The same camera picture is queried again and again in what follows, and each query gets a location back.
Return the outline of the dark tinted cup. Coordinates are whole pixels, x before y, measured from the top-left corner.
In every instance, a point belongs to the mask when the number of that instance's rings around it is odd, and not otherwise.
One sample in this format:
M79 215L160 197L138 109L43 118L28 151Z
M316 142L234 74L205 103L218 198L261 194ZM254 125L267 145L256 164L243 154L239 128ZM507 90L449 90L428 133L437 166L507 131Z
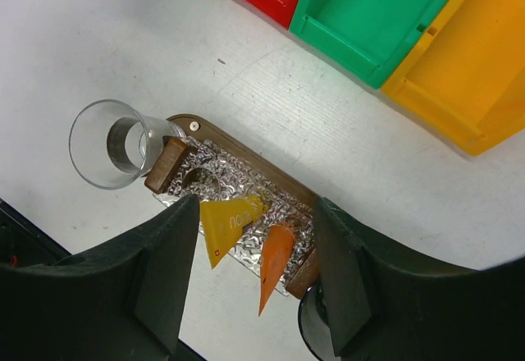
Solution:
M332 348L326 306L319 282L312 285L299 302L298 325L305 345L316 360L338 360Z

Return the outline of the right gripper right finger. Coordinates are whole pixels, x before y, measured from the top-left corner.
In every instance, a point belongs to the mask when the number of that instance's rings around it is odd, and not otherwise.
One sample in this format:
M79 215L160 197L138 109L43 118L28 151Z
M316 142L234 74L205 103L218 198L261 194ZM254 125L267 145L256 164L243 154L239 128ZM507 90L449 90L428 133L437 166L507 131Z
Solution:
M447 263L317 201L314 244L334 353L344 360L521 360L524 261Z

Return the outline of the clear plastic cup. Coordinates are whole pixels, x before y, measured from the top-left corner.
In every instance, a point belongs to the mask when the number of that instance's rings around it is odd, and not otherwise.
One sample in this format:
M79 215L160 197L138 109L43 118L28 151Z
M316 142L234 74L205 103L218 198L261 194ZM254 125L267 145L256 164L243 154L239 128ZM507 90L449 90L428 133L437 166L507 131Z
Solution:
M68 149L84 181L102 190L118 190L147 175L171 137L183 139L186 133L172 121L103 99L76 116Z

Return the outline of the clear rack with brown ends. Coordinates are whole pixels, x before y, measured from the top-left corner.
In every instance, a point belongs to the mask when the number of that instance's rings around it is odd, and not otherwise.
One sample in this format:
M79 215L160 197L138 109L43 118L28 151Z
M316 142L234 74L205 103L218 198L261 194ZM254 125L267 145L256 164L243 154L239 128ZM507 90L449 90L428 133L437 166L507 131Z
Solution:
M294 248L276 290L282 295L301 298L319 276L313 253L313 209L211 140L201 142L189 137L188 142L196 151L181 163L167 190L153 197L167 207L187 194L195 194L202 201L228 200L251 194L262 197L270 205L269 210L241 236L228 254L259 276L263 242L269 227L284 221L292 223L295 228Z

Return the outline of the orange toothpaste tube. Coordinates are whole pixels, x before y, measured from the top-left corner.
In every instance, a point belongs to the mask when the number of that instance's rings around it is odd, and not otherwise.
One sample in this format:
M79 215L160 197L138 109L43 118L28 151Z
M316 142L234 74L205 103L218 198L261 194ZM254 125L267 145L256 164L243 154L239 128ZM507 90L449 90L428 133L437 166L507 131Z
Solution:
M256 194L200 203L200 221L211 268L217 266L241 236L258 222L269 208L270 205Z
M262 246L258 316L261 316L276 284L284 274L294 242L294 226L291 223L282 222L269 229Z

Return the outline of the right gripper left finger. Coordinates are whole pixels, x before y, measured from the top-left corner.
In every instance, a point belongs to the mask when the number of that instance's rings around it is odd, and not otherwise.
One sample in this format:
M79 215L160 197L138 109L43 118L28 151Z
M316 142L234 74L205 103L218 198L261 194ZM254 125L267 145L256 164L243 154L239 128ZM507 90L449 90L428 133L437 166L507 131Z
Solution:
M1 264L4 360L196 360L180 325L199 201L53 265Z

